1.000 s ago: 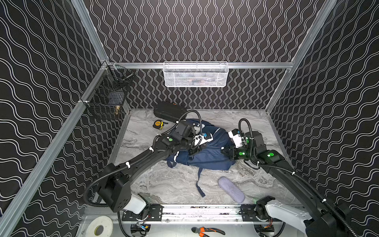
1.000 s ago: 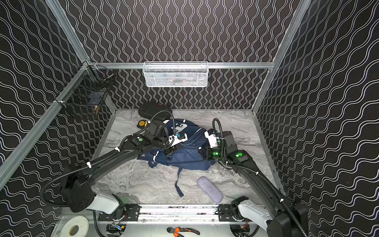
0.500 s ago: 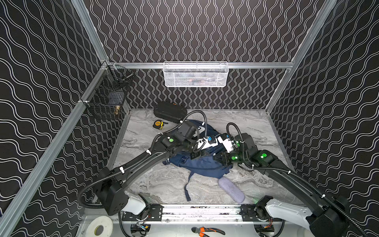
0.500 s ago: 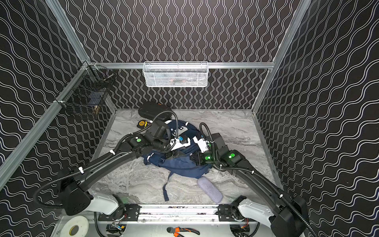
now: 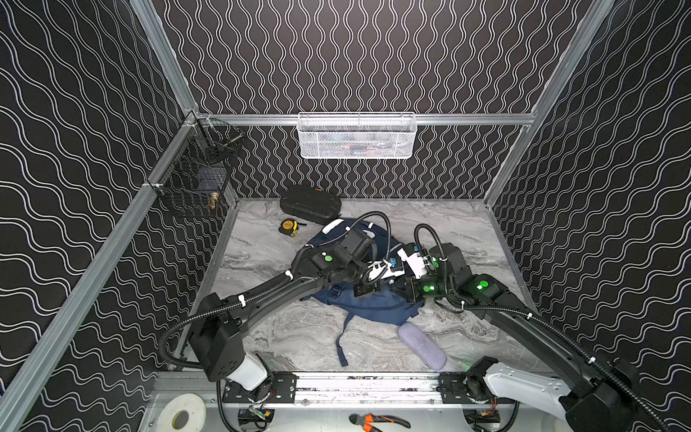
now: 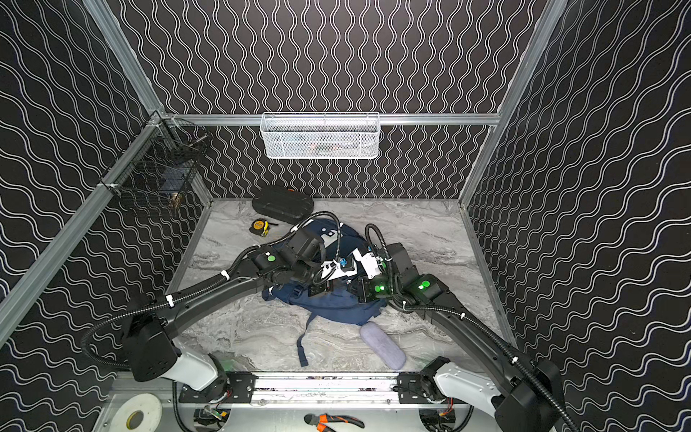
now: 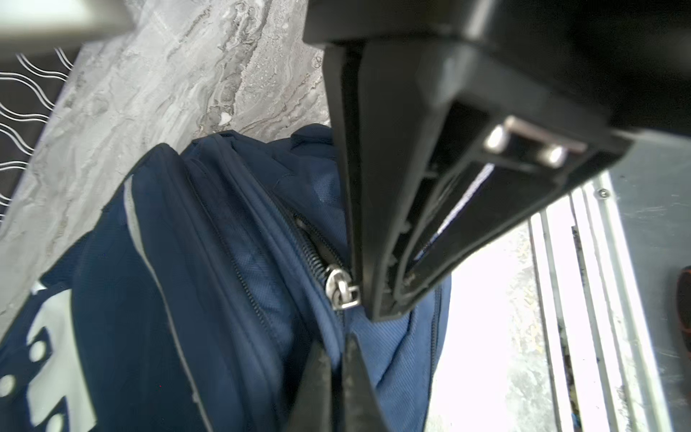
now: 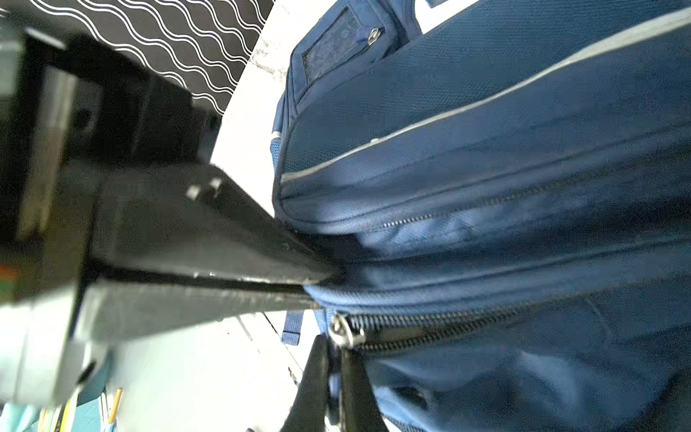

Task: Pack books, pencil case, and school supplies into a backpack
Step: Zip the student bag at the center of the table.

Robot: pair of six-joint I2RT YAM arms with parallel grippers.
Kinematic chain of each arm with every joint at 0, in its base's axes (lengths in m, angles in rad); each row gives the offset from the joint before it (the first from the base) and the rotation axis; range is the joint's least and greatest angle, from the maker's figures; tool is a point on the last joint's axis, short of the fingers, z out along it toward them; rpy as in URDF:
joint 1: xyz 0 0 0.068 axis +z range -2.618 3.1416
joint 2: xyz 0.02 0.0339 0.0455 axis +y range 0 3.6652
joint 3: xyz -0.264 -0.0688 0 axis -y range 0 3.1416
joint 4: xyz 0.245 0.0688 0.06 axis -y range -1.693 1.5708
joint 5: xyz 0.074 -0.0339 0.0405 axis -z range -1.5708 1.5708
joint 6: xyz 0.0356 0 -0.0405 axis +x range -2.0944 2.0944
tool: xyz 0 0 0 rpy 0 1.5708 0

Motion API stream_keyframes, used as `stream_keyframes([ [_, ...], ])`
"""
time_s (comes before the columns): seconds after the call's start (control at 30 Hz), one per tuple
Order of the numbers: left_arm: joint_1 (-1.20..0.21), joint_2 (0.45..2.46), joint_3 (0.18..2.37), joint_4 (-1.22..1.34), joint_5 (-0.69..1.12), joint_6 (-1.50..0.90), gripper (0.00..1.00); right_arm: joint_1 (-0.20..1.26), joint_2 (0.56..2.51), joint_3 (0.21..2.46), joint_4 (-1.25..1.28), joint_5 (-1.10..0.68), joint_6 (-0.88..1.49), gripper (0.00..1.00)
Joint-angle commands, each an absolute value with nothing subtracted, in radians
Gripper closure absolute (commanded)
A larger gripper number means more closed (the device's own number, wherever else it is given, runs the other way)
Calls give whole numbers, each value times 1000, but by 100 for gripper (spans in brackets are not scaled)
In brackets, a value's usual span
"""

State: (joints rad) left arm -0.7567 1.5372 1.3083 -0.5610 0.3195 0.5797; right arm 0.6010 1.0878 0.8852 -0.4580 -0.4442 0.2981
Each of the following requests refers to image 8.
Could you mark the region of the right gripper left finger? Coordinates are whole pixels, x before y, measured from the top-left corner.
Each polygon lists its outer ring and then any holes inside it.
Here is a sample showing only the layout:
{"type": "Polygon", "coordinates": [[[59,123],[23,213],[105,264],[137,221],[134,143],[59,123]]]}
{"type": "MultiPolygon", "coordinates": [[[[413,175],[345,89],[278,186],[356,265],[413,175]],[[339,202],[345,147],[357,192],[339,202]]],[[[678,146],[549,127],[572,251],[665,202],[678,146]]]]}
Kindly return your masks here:
{"type": "Polygon", "coordinates": [[[302,381],[281,432],[324,432],[329,402],[329,341],[313,340],[302,381]]]}

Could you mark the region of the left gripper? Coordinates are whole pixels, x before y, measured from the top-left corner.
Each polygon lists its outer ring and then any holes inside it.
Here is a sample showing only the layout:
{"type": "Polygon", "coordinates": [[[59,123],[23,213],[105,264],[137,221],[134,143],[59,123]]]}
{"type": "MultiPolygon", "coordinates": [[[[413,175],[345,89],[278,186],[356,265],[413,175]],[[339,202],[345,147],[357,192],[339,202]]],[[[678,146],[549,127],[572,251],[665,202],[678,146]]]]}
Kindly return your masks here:
{"type": "Polygon", "coordinates": [[[91,39],[64,43],[2,23],[3,345],[26,342],[33,300],[77,291],[101,190],[93,258],[134,272],[227,281],[102,279],[86,289],[76,340],[121,343],[248,313],[319,307],[300,285],[327,280],[337,267],[218,167],[109,175],[121,166],[206,162],[220,121],[181,86],[91,39]]]}

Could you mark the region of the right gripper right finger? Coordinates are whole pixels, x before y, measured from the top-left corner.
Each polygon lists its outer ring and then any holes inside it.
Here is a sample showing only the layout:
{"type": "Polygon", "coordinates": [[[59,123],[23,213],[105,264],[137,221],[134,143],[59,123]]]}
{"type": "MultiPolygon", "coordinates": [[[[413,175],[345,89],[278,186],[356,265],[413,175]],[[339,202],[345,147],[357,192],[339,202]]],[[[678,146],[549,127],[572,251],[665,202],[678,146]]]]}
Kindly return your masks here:
{"type": "Polygon", "coordinates": [[[340,365],[340,430],[387,432],[363,358],[354,350],[344,349],[340,352],[340,365]]]}

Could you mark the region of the navy blue backpack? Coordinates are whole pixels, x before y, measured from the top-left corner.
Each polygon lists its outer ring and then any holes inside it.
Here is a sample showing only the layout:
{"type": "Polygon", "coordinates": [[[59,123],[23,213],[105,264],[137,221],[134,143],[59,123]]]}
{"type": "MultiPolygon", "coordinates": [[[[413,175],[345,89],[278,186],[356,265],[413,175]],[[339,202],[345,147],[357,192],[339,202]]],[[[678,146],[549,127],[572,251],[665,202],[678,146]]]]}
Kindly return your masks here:
{"type": "Polygon", "coordinates": [[[275,216],[402,431],[690,428],[690,5],[337,1],[275,117],[275,216]]]}

